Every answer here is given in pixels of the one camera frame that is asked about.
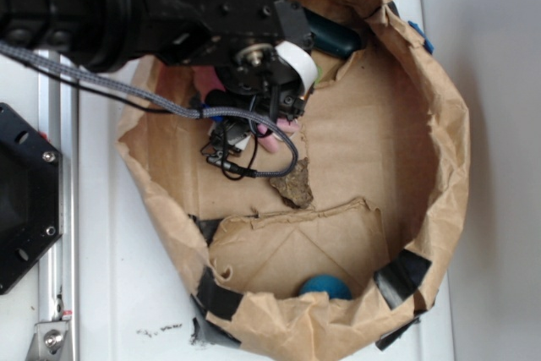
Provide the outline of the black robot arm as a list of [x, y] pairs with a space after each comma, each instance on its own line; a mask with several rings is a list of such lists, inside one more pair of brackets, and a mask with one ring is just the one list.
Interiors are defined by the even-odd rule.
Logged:
[[314, 44], [301, 5], [290, 0], [1, 0], [1, 38], [48, 49], [95, 73], [152, 55], [169, 66], [213, 66], [240, 104], [303, 114], [311, 81], [288, 45]]

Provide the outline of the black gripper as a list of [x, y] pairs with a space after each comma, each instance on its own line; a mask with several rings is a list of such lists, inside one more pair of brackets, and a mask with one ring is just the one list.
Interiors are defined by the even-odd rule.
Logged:
[[213, 66], [227, 91], [258, 96], [271, 119], [303, 112], [303, 83], [280, 56], [286, 45], [309, 55], [314, 44], [302, 7], [290, 0], [144, 0], [143, 51], [166, 65]]

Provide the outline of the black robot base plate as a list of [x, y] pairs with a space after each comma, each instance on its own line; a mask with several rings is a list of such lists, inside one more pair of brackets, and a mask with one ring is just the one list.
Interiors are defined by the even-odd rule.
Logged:
[[1, 104], [1, 294], [60, 237], [61, 153]]

